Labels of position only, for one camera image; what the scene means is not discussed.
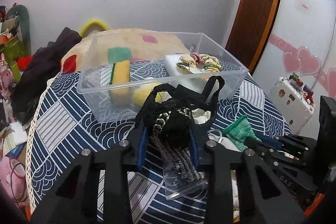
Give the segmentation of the white wardrobe with hearts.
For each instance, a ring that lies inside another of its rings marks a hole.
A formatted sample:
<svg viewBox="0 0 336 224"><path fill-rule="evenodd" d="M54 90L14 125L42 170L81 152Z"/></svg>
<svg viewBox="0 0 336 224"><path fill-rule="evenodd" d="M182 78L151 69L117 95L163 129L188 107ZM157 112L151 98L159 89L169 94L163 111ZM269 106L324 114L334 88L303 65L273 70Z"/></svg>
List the white wardrobe with hearts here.
<svg viewBox="0 0 336 224"><path fill-rule="evenodd" d="M267 45L253 73L269 93L282 76L297 73L319 98L335 98L335 0L280 0Z"/></svg>

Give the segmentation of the colourful fabric scrunchie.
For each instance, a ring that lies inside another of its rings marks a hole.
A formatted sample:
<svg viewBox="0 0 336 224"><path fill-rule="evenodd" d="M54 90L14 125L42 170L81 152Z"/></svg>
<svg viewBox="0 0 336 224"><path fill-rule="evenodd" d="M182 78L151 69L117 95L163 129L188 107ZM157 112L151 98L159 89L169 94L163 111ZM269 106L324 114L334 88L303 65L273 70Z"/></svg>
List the colourful fabric scrunchie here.
<svg viewBox="0 0 336 224"><path fill-rule="evenodd" d="M189 74L216 73L222 71L222 66L217 57L208 54L183 54L176 63L177 67Z"/></svg>

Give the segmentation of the dark clothes pile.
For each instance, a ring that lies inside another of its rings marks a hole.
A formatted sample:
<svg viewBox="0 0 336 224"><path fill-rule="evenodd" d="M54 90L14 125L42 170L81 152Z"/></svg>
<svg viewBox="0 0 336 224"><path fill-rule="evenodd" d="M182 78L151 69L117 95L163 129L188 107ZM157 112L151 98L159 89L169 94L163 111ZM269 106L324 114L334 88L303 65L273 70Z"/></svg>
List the dark clothes pile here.
<svg viewBox="0 0 336 224"><path fill-rule="evenodd" d="M65 27L55 42L36 51L10 96L15 120L24 125L33 118L47 81L60 72L62 58L81 40L78 32Z"/></svg>

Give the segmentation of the grey gloves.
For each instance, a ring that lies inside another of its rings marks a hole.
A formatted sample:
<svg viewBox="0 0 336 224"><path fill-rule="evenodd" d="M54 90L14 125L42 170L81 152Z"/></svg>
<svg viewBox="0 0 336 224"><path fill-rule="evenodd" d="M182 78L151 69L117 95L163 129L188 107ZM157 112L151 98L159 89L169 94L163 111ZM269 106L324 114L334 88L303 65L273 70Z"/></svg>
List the grey gloves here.
<svg viewBox="0 0 336 224"><path fill-rule="evenodd" d="M208 178L204 172L195 169L187 148L172 148L157 136L151 140L162 157L166 200L176 200L207 189Z"/></svg>

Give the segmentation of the black mesh bag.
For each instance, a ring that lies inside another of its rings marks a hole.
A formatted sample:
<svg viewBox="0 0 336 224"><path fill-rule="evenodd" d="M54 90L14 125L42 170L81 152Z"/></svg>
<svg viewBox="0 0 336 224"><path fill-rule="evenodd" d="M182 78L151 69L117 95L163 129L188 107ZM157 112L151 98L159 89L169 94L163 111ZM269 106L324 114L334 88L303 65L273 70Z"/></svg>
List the black mesh bag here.
<svg viewBox="0 0 336 224"><path fill-rule="evenodd" d="M201 93L178 84L155 86L135 117L135 127L142 123L149 136L158 136L172 148L197 150L197 139L205 137L217 115L219 93L225 85L221 76L211 76ZM210 113L203 124L196 124L193 110Z"/></svg>

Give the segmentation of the green knitted cloth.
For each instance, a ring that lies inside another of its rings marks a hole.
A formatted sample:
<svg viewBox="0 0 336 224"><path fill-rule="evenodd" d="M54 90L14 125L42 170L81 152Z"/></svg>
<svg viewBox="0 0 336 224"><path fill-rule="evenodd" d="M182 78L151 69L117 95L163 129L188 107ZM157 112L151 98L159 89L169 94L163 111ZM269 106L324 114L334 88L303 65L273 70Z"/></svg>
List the green knitted cloth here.
<svg viewBox="0 0 336 224"><path fill-rule="evenodd" d="M244 144L246 139L251 138L261 141L253 132L247 116L243 115L222 131L222 136L228 138L236 148L242 152L248 147Z"/></svg>

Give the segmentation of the brown wooden door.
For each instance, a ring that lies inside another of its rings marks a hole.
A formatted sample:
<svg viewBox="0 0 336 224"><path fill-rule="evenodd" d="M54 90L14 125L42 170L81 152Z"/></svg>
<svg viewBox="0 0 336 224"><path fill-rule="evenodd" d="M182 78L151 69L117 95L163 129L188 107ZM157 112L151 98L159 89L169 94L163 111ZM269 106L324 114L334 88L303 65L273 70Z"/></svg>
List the brown wooden door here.
<svg viewBox="0 0 336 224"><path fill-rule="evenodd" d="M240 0L226 49L253 72L271 33L280 0Z"/></svg>

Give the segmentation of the green bottle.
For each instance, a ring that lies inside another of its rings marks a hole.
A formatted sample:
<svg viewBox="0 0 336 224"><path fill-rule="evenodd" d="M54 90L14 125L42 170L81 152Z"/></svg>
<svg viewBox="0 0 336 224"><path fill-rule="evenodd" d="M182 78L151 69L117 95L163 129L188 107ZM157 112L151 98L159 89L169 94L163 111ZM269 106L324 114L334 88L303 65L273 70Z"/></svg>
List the green bottle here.
<svg viewBox="0 0 336 224"><path fill-rule="evenodd" d="M19 70L18 64L15 60L12 61L10 69L13 73L13 77L16 83L18 83L21 80L21 72Z"/></svg>

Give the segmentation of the grey green neck pillow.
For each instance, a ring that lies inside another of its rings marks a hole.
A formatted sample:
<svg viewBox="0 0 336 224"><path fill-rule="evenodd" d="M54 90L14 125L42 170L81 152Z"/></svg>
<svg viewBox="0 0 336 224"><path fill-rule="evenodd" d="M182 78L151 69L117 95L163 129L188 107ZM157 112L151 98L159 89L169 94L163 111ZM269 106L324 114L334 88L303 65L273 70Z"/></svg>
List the grey green neck pillow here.
<svg viewBox="0 0 336 224"><path fill-rule="evenodd" d="M15 19L17 36L20 42L25 46L28 55L31 54L31 37L30 37L30 17L29 11L24 5L15 5L11 7L5 16L6 20Z"/></svg>

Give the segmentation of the blue white patterned tablecloth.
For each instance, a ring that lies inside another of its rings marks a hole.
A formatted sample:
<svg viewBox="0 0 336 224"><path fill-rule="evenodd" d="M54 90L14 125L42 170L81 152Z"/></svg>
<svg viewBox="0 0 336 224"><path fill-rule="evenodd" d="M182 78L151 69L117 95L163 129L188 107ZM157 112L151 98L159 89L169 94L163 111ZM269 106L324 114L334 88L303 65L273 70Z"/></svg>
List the blue white patterned tablecloth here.
<svg viewBox="0 0 336 224"><path fill-rule="evenodd" d="M84 96L76 90L78 72L50 80L34 116L27 144L26 171L30 208L37 208L47 191L73 159L83 150L101 151L122 140L131 129L131 114L119 114L116 121L99 123ZM231 99L218 103L213 129L223 130L246 116L255 135L275 140L290 128L264 91L246 76ZM207 191L187 197L165 199L162 158L153 142L141 172L127 175L134 223L201 223L204 220Z"/></svg>

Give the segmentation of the clear plastic storage box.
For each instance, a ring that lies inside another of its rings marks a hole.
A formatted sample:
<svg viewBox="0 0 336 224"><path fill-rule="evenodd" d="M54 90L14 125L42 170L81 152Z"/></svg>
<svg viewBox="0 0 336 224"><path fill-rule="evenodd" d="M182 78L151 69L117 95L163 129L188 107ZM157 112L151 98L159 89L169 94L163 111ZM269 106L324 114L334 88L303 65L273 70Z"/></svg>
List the clear plastic storage box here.
<svg viewBox="0 0 336 224"><path fill-rule="evenodd" d="M208 79L213 75L219 75L225 81L225 85L219 93L219 99L230 99L233 97L248 74L248 69L232 54L204 33L177 32L173 34L176 34L182 40L183 44L190 51L189 54L208 54L217 57L222 66L222 71L199 74L187 73L186 75L170 77L164 67L165 57L146 61L129 60L130 81L128 83L112 85L110 84L110 79L113 66L116 62L121 62L121 60L117 58L115 63L98 65L98 54L95 54L94 57L86 55L77 84L77 92L84 96L92 114L98 122L108 123L134 118L140 107L133 104L132 96L134 91L143 84L155 82L161 84L168 83L173 86L181 84L190 90L202 92ZM112 102L109 91L120 87L128 87L130 96L128 102L117 105Z"/></svg>

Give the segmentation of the white foam block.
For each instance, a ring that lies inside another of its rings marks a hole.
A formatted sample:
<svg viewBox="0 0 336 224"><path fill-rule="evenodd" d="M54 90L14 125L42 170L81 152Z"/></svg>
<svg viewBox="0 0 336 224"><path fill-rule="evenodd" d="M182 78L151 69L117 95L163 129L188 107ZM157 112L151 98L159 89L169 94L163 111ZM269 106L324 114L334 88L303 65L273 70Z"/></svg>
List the white foam block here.
<svg viewBox="0 0 336 224"><path fill-rule="evenodd" d="M164 67L166 69L167 74L170 77L187 74L187 71L177 66L177 63L180 61L179 60L180 56L181 56L180 54L172 54L165 56Z"/></svg>

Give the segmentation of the white drawstring pouch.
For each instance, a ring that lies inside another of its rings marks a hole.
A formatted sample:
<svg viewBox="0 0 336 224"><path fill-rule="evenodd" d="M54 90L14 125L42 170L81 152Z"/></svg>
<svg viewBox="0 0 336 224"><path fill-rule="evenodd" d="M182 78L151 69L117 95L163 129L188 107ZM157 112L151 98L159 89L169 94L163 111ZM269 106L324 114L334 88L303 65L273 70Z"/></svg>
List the white drawstring pouch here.
<svg viewBox="0 0 336 224"><path fill-rule="evenodd" d="M205 223L233 223L239 215L235 164L240 163L240 151L218 130L210 130L208 136L205 149L211 165Z"/></svg>

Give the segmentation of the pink rabbit toy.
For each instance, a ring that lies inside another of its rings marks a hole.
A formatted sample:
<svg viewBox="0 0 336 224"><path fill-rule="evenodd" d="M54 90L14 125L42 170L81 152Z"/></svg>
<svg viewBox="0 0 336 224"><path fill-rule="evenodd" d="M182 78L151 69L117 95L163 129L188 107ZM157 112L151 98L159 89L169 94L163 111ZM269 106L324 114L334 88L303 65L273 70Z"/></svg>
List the pink rabbit toy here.
<svg viewBox="0 0 336 224"><path fill-rule="evenodd" d="M9 71L8 71L8 65L5 60L5 55L1 53L1 83L4 88L8 88L9 86Z"/></svg>

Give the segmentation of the green cardboard box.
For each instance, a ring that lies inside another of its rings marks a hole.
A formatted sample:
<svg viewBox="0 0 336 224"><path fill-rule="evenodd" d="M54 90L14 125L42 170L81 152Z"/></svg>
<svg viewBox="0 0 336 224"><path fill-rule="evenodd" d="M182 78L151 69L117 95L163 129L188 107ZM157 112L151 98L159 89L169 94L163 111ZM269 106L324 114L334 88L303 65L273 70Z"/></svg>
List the green cardboard box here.
<svg viewBox="0 0 336 224"><path fill-rule="evenodd" d="M15 61L21 57L28 55L26 44L18 39L18 36L13 37L7 43L1 44L1 54L4 54L7 63Z"/></svg>

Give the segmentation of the white suitcase with stickers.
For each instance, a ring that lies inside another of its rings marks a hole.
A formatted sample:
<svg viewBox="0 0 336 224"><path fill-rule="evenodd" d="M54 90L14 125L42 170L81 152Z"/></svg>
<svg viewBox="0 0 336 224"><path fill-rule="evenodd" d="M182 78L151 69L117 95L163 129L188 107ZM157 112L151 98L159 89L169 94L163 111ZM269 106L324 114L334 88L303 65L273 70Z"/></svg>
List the white suitcase with stickers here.
<svg viewBox="0 0 336 224"><path fill-rule="evenodd" d="M315 112L303 92L298 91L286 77L280 77L271 88L268 98L280 111L289 125L291 133L299 134Z"/></svg>

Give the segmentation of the yellow green sponge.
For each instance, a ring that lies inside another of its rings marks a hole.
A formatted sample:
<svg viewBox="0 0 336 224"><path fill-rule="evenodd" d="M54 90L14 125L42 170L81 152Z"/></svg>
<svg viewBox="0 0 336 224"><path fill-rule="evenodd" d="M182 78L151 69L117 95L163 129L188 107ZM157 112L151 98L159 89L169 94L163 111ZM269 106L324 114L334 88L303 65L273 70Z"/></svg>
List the yellow green sponge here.
<svg viewBox="0 0 336 224"><path fill-rule="evenodd" d="M130 81L130 61L116 62L113 66L110 84L123 84ZM114 104L122 105L129 101L130 91L128 87L120 87L109 91Z"/></svg>

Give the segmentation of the beige patterned blanket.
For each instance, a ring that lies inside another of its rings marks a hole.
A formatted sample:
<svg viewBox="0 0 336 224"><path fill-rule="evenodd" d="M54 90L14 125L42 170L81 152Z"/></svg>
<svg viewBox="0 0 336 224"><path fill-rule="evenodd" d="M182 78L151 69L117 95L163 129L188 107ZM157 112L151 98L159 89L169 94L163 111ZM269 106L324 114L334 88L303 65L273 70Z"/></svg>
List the beige patterned blanket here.
<svg viewBox="0 0 336 224"><path fill-rule="evenodd" d="M144 29L115 29L91 34L73 46L60 61L62 73L80 71L86 55L98 54L98 65L121 61L156 60L171 54L189 54L173 33Z"/></svg>

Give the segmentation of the yellow foam tube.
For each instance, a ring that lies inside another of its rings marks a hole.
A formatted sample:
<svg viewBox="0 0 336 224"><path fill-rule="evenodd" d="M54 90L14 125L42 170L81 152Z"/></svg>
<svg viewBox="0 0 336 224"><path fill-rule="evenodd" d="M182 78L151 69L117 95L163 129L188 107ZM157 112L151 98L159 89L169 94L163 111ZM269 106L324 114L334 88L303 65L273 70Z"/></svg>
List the yellow foam tube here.
<svg viewBox="0 0 336 224"><path fill-rule="evenodd" d="M82 38L86 37L91 29L98 29L99 31L109 30L108 25L100 19L93 18L88 20L80 29L79 34Z"/></svg>

